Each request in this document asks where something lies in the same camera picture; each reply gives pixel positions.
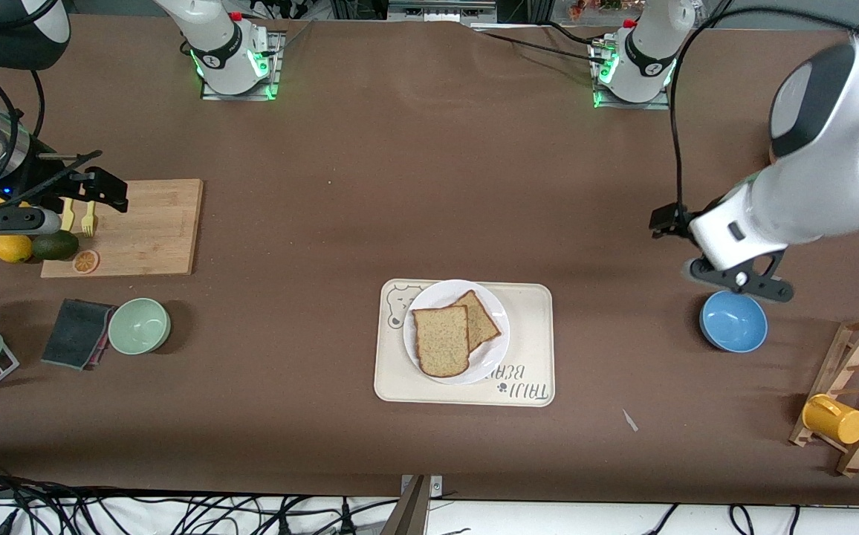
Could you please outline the brown bread slice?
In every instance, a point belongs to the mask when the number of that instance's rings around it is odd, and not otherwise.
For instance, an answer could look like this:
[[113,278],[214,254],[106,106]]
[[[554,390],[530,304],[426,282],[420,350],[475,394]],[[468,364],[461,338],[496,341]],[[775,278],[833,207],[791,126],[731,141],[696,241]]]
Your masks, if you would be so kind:
[[497,338],[502,334],[474,289],[470,289],[470,291],[460,296],[452,306],[466,308],[468,351],[470,353],[474,352],[483,343]]
[[417,360],[423,373],[433,378],[453,378],[468,369],[467,307],[416,309],[413,324]]

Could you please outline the white round plate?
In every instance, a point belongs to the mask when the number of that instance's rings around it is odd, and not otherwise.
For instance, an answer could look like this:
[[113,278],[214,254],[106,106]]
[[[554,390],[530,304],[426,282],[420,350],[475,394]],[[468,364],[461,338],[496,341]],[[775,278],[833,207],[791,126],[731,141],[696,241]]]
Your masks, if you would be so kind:
[[[415,350],[415,324],[413,324],[413,311],[416,309],[431,309],[450,307],[460,296],[465,294],[470,289],[476,291],[479,299],[483,302],[488,314],[501,331],[501,335],[494,338],[483,345],[479,346],[474,352],[470,353],[470,365],[462,374],[453,378],[433,378],[427,376],[419,368]],[[406,353],[410,360],[415,364],[423,376],[435,380],[437,383],[449,386],[463,386],[476,383],[478,380],[486,378],[491,372],[503,363],[505,355],[508,354],[508,346],[510,345],[510,318],[508,318],[508,310],[503,305],[503,302],[488,288],[477,283],[471,283],[460,279],[451,279],[433,283],[426,289],[423,289],[416,298],[413,298],[409,303],[408,311],[403,313],[401,318],[403,345],[406,348]]]

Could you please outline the dark green avocado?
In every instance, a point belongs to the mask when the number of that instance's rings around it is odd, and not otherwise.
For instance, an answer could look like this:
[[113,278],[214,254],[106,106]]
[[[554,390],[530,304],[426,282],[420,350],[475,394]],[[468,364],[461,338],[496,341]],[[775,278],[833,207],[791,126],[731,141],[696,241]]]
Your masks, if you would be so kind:
[[64,261],[75,256],[79,249],[79,237],[67,230],[38,235],[32,241],[33,255],[43,261]]

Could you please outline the wooden cutting board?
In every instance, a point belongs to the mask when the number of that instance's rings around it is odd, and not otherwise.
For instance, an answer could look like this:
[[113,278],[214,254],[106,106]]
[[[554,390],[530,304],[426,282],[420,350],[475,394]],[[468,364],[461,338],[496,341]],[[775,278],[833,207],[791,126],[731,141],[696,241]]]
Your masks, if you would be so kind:
[[129,181],[127,213],[97,204],[83,250],[99,254],[85,278],[188,275],[192,272],[204,183],[201,179]]

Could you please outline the blue bowl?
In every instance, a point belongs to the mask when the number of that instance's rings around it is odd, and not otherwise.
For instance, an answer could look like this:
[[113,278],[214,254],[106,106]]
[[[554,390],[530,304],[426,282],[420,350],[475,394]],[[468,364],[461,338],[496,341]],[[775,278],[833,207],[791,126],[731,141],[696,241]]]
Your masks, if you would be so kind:
[[748,295],[717,291],[701,307],[701,334],[715,348],[733,353],[748,353],[767,339],[765,309]]

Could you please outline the pale green bowl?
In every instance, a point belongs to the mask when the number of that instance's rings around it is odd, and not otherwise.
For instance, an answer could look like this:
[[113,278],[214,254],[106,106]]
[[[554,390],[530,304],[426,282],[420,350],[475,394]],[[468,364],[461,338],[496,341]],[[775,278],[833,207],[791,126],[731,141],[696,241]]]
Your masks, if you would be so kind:
[[137,298],[124,302],[111,315],[108,339],[121,354],[146,354],[166,342],[171,328],[171,317],[164,305],[150,298]]

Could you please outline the dark grey sponge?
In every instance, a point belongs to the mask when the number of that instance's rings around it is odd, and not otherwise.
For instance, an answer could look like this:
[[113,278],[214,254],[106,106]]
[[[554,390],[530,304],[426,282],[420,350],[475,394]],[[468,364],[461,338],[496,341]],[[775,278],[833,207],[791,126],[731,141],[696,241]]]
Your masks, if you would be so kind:
[[65,299],[40,361],[86,370],[99,361],[109,342],[114,305]]

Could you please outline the beige bear print tray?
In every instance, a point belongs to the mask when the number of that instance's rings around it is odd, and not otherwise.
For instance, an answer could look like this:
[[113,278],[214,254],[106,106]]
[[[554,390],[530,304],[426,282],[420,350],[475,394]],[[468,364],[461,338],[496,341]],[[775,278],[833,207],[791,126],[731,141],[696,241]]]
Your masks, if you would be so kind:
[[541,409],[555,397],[552,295],[544,285],[478,283],[508,310],[510,345],[503,363],[476,383],[449,386],[423,376],[403,345],[401,318],[409,303],[437,280],[392,279],[380,294],[373,390],[396,403],[474,404]]

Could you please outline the yellow mug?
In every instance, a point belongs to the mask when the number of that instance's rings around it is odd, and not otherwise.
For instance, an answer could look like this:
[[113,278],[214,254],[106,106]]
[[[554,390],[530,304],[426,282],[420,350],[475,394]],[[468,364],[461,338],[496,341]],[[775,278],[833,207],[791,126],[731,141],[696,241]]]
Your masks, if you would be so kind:
[[838,402],[827,394],[806,401],[800,416],[806,429],[841,444],[859,441],[859,409]]

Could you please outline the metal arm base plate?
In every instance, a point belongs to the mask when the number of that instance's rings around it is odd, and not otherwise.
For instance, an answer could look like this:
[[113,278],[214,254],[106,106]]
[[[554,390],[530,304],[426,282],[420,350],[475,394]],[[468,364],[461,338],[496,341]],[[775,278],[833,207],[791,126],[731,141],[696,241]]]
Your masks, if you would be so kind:
[[593,106],[594,108],[619,108],[640,109],[641,111],[667,111],[670,107],[670,99],[667,96],[667,83],[671,81],[670,76],[665,79],[663,87],[654,99],[644,103],[633,103],[617,97],[611,91],[607,82],[617,70],[620,58],[615,51],[615,42],[606,37],[593,38],[587,45],[589,57],[600,59],[602,62],[595,63],[591,67]]
[[212,55],[194,56],[201,78],[201,98],[215,101],[265,102],[276,99],[286,34],[252,26],[242,45],[222,68]]

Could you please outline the metal clamp bracket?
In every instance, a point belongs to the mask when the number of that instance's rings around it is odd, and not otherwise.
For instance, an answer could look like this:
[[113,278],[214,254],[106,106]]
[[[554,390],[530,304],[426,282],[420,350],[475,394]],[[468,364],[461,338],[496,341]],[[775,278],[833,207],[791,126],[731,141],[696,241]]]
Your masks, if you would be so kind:
[[425,535],[430,501],[442,497],[441,475],[403,475],[401,498],[380,535]]

